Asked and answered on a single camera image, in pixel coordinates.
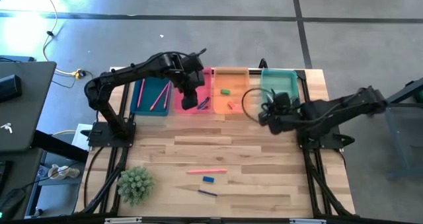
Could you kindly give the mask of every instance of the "wooden table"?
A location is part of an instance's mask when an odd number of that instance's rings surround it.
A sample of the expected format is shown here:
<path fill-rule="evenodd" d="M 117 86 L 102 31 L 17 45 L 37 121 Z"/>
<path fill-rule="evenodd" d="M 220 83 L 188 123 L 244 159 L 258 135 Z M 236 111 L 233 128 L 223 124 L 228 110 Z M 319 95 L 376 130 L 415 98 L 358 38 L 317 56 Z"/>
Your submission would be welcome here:
<path fill-rule="evenodd" d="M 311 100 L 328 99 L 323 71 L 309 69 L 306 75 Z M 259 84 L 260 77 L 251 75 L 251 87 Z M 126 116 L 133 87 L 132 83 Z M 301 83 L 298 87 L 302 97 Z M 123 87 L 118 87 L 112 93 L 110 103 L 115 111 L 119 110 L 122 91 Z M 260 103 L 258 96 L 254 103 Z M 313 216 L 303 155 L 293 131 L 272 135 L 267 127 L 260 127 L 243 114 L 181 115 L 173 111 L 173 105 L 166 117 L 136 116 L 135 122 L 137 132 L 126 169 L 147 167 L 157 185 L 142 205 L 130 207 L 121 199 L 119 216 Z M 104 148 L 93 165 L 88 202 L 104 183 L 110 150 Z M 85 170 L 95 151 L 90 152 Z M 344 207 L 354 213 L 342 157 L 329 150 L 321 153 L 328 186 Z M 210 175 L 215 178 L 214 184 L 203 183 L 201 174 L 186 173 L 206 168 L 227 168 L 228 172 Z M 83 187 L 82 183 L 75 211 L 83 208 Z M 218 197 L 199 194 L 198 189 L 214 192 Z M 110 189 L 107 210 L 112 205 L 114 190 L 115 185 Z M 319 188 L 317 194 L 323 210 Z"/>

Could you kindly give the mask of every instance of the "pink tray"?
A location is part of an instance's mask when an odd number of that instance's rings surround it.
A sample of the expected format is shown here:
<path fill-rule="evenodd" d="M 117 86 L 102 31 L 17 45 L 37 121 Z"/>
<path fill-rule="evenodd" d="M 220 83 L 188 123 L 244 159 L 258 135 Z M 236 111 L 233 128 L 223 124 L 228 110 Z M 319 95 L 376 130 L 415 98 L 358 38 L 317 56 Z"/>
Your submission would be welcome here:
<path fill-rule="evenodd" d="M 201 102 L 203 102 L 207 97 L 209 97 L 209 101 L 206 103 L 206 106 L 208 107 L 207 109 L 204 110 L 198 110 L 197 107 L 188 109 L 188 110 L 184 110 L 182 108 L 182 104 L 181 101 L 184 98 L 184 94 L 179 93 L 178 89 L 175 89 L 174 91 L 174 109 L 176 112 L 180 113 L 180 114 L 208 114 L 212 112 L 212 69 L 211 67 L 207 67 L 203 69 L 203 73 L 204 73 L 204 81 L 205 81 L 205 85 L 198 87 L 196 89 L 197 91 L 197 99 L 198 99 L 198 104 L 200 104 Z"/>

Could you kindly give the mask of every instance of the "gray floor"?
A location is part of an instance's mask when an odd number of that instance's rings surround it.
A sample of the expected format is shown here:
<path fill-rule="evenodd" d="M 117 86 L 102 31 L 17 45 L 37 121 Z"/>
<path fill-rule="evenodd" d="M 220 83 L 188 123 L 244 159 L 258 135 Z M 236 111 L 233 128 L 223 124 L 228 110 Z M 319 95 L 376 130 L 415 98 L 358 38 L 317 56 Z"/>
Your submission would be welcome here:
<path fill-rule="evenodd" d="M 295 16 L 293 0 L 53 1 L 59 11 L 72 13 Z M 300 4 L 304 17 L 423 18 L 421 0 L 300 0 Z M 0 9 L 51 11 L 51 5 L 47 0 L 1 0 Z M 31 13 L 17 16 L 0 18 L 0 54 L 42 60 L 45 31 L 53 20 Z M 47 55 L 68 71 L 83 68 L 98 75 L 110 66 L 141 62 L 163 50 L 198 52 L 202 48 L 208 49 L 202 56 L 207 66 L 256 67 L 265 57 L 270 67 L 304 68 L 296 22 L 59 20 L 59 27 L 60 33 L 49 45 Z M 410 80 L 420 78 L 422 29 L 423 24 L 305 23 L 313 68 L 324 70 L 331 98 L 368 85 L 389 96 Z M 72 82 L 57 76 L 54 80 Z M 84 84 L 77 81 L 72 89 L 52 85 L 39 129 L 54 132 L 93 122 L 94 112 L 82 91 Z M 384 118 L 359 117 L 343 124 L 341 131 L 356 138 L 347 147 L 345 157 L 357 214 L 423 222 L 423 179 L 385 178 L 398 162 Z M 66 191 L 67 197 L 75 195 L 70 192 Z M 61 213 L 57 210 L 59 204 L 44 199 L 40 199 L 39 206 Z"/>

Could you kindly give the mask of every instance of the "blue block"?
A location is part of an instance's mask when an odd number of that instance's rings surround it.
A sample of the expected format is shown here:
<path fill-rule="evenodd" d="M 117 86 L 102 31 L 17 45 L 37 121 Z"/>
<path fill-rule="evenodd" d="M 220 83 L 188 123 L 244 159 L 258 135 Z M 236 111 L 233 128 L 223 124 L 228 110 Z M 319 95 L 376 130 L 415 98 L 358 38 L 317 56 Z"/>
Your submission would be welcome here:
<path fill-rule="evenodd" d="M 204 177 L 203 177 L 203 181 L 204 181 L 204 182 L 214 182 L 214 178 L 204 176 Z"/>

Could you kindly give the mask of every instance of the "teal tray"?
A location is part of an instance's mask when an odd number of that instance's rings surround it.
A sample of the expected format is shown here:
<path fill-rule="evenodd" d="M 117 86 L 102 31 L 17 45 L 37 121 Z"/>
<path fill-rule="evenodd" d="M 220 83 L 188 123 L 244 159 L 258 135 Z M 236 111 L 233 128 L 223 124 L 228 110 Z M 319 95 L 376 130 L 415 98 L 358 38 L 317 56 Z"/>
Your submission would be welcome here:
<path fill-rule="evenodd" d="M 141 82 L 139 80 L 135 82 L 134 94 L 132 95 L 131 101 L 131 112 L 142 115 L 142 116 L 167 116 L 169 113 L 169 104 L 171 101 L 171 93 L 173 90 L 173 84 L 170 83 L 169 88 L 169 97 L 167 99 L 166 108 L 163 108 L 165 105 L 166 91 L 163 93 L 162 97 L 159 99 L 157 104 L 154 106 L 154 109 L 150 111 L 151 105 L 156 101 L 160 92 L 165 88 L 166 84 L 169 83 L 169 79 L 160 79 L 155 77 L 148 77 L 145 79 L 143 94 L 141 96 L 141 102 L 139 108 L 137 108 L 138 96 L 141 90 Z"/>
<path fill-rule="evenodd" d="M 273 89 L 275 93 L 288 93 L 291 101 L 298 98 L 297 73 L 283 69 L 263 69 L 261 77 L 263 89 Z M 267 102 L 266 93 L 261 93 L 263 102 Z"/>

